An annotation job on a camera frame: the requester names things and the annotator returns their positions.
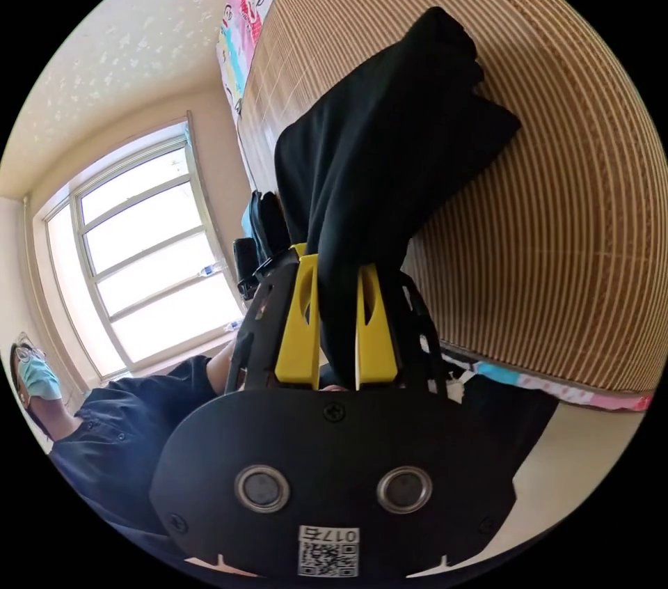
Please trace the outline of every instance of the textured ceiling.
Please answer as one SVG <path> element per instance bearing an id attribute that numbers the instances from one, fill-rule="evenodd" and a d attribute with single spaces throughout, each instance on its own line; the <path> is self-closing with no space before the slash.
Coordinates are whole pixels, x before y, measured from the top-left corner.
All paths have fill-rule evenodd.
<path id="1" fill-rule="evenodd" d="M 225 0 L 104 0 L 33 87 L 0 164 L 0 196 L 21 198 L 86 135 L 125 113 L 220 80 Z"/>

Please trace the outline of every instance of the eyeglasses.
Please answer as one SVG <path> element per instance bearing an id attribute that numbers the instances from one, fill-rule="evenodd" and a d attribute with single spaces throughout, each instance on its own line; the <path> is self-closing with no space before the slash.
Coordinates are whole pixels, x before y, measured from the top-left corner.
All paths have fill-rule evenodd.
<path id="1" fill-rule="evenodd" d="M 31 350 L 30 348 L 20 345 L 16 349 L 16 357 L 18 358 L 19 361 L 29 361 L 32 355 L 36 355 L 40 359 L 45 359 L 46 357 L 41 350 L 37 350 L 36 348 Z"/>

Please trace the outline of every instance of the striped mat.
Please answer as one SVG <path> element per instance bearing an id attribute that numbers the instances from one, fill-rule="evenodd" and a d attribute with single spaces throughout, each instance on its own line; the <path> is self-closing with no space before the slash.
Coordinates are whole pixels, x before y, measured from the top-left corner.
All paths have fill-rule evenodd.
<path id="1" fill-rule="evenodd" d="M 443 344 L 590 391 L 650 393 L 668 354 L 668 164 L 628 75 L 563 0 L 273 0 L 237 123 L 254 185 L 276 188 L 282 130 L 429 6 L 464 25 L 481 94 L 523 124 L 411 244 L 405 269 Z"/>

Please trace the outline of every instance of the qr code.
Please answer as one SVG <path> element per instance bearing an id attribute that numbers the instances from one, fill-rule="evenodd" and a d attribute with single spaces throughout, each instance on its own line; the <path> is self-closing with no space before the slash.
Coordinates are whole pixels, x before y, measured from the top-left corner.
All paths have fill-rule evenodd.
<path id="1" fill-rule="evenodd" d="M 358 529 L 303 526 L 299 535 L 299 575 L 357 577 Z"/>

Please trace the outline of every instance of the screw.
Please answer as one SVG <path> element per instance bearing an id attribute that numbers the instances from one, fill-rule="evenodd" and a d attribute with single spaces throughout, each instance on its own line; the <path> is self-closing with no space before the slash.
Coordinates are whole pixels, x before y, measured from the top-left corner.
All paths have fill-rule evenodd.
<path id="1" fill-rule="evenodd" d="M 340 403 L 327 404 L 322 411 L 328 422 L 340 422 L 346 416 L 346 409 Z"/>
<path id="2" fill-rule="evenodd" d="M 187 533 L 188 532 L 188 524 L 186 524 L 186 520 L 181 517 L 181 515 L 177 515 L 175 512 L 171 512 L 168 517 L 169 524 L 170 526 L 176 531 L 177 533 Z"/>
<path id="3" fill-rule="evenodd" d="M 494 522 L 490 517 L 485 517 L 485 519 L 480 522 L 480 526 L 478 527 L 478 531 L 483 535 L 489 535 L 492 533 L 493 529 Z"/>

